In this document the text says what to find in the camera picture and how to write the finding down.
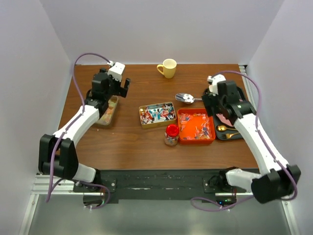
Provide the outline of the metal scoop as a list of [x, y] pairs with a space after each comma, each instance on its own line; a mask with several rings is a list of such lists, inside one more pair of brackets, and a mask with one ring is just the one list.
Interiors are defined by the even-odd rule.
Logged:
[[186, 103], [186, 104], [193, 104], [195, 102], [202, 102], [202, 98], [194, 98], [191, 94], [187, 93], [178, 93], [175, 95], [175, 99], [177, 101]]

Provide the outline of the silver tin of gummies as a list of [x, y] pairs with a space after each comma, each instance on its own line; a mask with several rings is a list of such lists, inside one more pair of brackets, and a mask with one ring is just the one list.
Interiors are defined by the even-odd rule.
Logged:
[[117, 96], [112, 96], [108, 102], [109, 106], [101, 118], [95, 123], [95, 125], [101, 127], [111, 127], [113, 123], [114, 114], [118, 106], [119, 98]]

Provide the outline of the gold tin of lollipops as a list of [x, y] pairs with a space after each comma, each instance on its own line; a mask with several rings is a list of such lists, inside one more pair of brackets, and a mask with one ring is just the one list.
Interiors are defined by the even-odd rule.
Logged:
[[177, 122], [177, 115], [172, 102], [140, 106], [139, 117], [143, 129], [167, 126]]

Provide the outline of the red jar lid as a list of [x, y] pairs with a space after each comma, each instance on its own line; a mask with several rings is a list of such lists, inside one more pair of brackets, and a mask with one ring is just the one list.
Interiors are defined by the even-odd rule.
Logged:
[[166, 127], [166, 135], [169, 137], [176, 137], [179, 135], [179, 127], [176, 124], [170, 124]]

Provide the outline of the clear plastic jar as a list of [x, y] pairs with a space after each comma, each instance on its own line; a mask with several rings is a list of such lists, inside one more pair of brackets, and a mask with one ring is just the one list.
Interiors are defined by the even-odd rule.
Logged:
[[179, 134], [175, 136], [170, 136], [168, 133], [165, 132], [164, 142], [167, 146], [175, 146], [178, 144], [178, 141], [179, 141]]

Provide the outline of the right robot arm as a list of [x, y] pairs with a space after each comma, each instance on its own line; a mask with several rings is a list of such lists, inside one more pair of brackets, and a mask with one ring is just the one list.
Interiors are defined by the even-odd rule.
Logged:
[[252, 104], [241, 98], [234, 81], [224, 77], [210, 77], [208, 90], [202, 95], [209, 116], [223, 115], [243, 137], [259, 168], [259, 173], [230, 168], [218, 180], [223, 192], [234, 187], [252, 192], [255, 199], [267, 203], [276, 199], [293, 200], [297, 197], [297, 183], [301, 170], [290, 165], [275, 148], [260, 124]]

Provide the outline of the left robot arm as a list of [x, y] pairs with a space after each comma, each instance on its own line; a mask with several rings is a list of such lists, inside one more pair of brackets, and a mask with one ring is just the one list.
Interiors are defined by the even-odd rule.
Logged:
[[89, 94], [83, 99], [79, 111], [60, 130], [45, 134], [39, 145], [39, 171], [50, 178], [84, 182], [90, 192], [101, 188], [101, 174], [96, 168], [79, 163], [76, 145], [86, 131], [94, 125], [109, 107], [112, 96], [126, 97], [130, 79], [121, 86], [125, 65], [115, 63], [108, 70], [101, 69], [92, 79]]

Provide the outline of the orange tray of candies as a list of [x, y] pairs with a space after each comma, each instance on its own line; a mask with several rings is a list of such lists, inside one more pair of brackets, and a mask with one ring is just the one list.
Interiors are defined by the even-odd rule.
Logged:
[[177, 117], [180, 144], [211, 144], [215, 140], [213, 117], [205, 108], [179, 109]]

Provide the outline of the pink dotted plate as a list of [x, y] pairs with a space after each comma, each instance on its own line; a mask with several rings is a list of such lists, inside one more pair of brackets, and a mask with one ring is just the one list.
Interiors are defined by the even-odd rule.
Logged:
[[222, 114], [216, 114], [216, 117], [225, 125], [233, 126], [229, 120], [227, 120]]

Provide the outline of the gold spoon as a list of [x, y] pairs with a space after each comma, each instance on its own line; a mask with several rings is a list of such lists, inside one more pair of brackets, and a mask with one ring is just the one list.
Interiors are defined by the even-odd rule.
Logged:
[[230, 130], [230, 131], [236, 131], [237, 129], [235, 129], [235, 128], [229, 128], [229, 127], [227, 127], [227, 126], [225, 126], [225, 125], [218, 125], [217, 127], [216, 127], [216, 129], [219, 131], [219, 132], [224, 132], [224, 131], [228, 131], [228, 130]]

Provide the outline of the black serving tray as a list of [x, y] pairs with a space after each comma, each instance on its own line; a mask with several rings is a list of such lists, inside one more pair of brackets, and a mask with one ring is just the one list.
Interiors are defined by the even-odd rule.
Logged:
[[216, 115], [210, 116], [210, 117], [212, 117], [212, 119], [213, 119], [213, 127], [214, 127], [214, 129], [215, 129], [216, 139], [219, 139], [219, 140], [221, 140], [221, 141], [230, 141], [230, 140], [239, 140], [239, 139], [243, 139], [243, 137], [242, 137], [242, 135], [241, 135], [240, 133], [239, 133], [238, 135], [233, 136], [231, 139], [228, 139], [228, 140], [224, 139], [224, 138], [222, 137], [222, 134], [226, 134], [226, 133], [236, 133], [236, 132], [239, 132], [239, 131], [238, 131], [238, 130], [236, 130], [236, 131], [230, 131], [230, 130], [228, 130], [228, 131], [224, 131], [224, 132], [219, 132], [219, 131], [216, 129], [216, 127], [217, 127], [218, 125], [225, 125], [225, 124], [223, 124], [222, 122], [220, 122], [220, 120], [216, 117]]

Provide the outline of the gold fork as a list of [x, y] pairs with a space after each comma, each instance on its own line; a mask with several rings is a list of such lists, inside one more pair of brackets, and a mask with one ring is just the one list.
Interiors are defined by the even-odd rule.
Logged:
[[226, 134], [222, 134], [222, 137], [226, 140], [231, 139], [233, 136], [238, 135], [239, 132], [236, 133], [226, 133]]

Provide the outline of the yellow mug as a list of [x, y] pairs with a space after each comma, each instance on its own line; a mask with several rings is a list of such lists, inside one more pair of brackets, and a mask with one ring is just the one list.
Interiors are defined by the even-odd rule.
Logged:
[[156, 69], [165, 77], [173, 78], [176, 72], [177, 62], [174, 59], [165, 59]]

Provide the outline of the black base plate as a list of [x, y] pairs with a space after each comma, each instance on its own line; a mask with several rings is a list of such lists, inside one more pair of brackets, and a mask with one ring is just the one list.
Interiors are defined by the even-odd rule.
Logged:
[[233, 196], [243, 192], [221, 183], [218, 169], [102, 170], [102, 184], [111, 192], [106, 197], [121, 200], [215, 199], [218, 193]]

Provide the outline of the aluminium rail frame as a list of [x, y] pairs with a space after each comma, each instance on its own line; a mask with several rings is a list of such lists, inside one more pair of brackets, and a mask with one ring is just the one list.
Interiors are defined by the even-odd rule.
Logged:
[[77, 66], [86, 109], [40, 140], [29, 235], [286, 235], [301, 176], [269, 140], [237, 65]]

